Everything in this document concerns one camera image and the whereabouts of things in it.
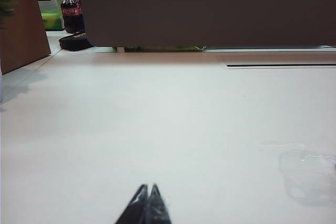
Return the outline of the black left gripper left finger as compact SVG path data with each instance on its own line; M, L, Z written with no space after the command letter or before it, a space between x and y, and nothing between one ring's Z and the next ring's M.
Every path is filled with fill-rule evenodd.
M120 215L116 224L141 224L144 223L145 207L148 200L148 186L141 185Z

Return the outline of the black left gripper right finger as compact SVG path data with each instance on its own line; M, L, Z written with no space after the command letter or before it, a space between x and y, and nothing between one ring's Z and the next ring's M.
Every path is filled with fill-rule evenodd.
M171 224L169 211L160 194L157 184L152 186L151 193L146 200L143 212L144 224Z

